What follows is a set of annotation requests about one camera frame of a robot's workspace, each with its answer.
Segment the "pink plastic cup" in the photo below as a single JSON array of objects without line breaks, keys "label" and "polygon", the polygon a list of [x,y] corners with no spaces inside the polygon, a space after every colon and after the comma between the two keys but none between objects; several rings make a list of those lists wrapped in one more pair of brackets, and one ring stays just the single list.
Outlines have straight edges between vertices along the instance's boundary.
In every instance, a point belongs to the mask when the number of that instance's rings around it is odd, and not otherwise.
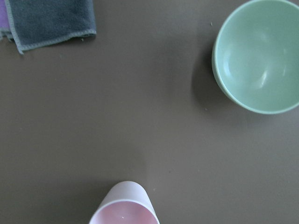
[{"label": "pink plastic cup", "polygon": [[133,181],[114,185],[91,217],[91,224],[160,223],[146,190]]}]

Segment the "mint green bowl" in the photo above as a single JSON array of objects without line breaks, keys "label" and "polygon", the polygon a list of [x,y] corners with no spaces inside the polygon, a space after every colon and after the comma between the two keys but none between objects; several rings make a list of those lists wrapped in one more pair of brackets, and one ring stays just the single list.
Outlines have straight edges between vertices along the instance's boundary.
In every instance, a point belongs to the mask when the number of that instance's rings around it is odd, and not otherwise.
[{"label": "mint green bowl", "polygon": [[299,7],[287,0],[251,0],[219,30],[214,78],[237,105],[260,114],[299,105]]}]

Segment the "grey folded cloth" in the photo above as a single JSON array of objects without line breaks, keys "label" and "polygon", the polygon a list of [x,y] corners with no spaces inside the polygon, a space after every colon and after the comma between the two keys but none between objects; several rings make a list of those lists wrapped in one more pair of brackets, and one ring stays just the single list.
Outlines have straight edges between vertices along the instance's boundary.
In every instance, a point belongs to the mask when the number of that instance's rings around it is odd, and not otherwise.
[{"label": "grey folded cloth", "polygon": [[97,33],[91,0],[5,0],[5,5],[20,54]]}]

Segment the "purple cloth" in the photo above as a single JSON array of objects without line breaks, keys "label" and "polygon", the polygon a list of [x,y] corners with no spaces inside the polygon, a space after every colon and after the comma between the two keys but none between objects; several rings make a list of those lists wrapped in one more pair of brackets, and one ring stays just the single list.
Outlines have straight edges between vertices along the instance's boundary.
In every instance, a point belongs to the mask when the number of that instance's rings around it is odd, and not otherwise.
[{"label": "purple cloth", "polygon": [[11,40],[12,34],[9,26],[7,8],[4,0],[0,0],[0,39],[4,37]]}]

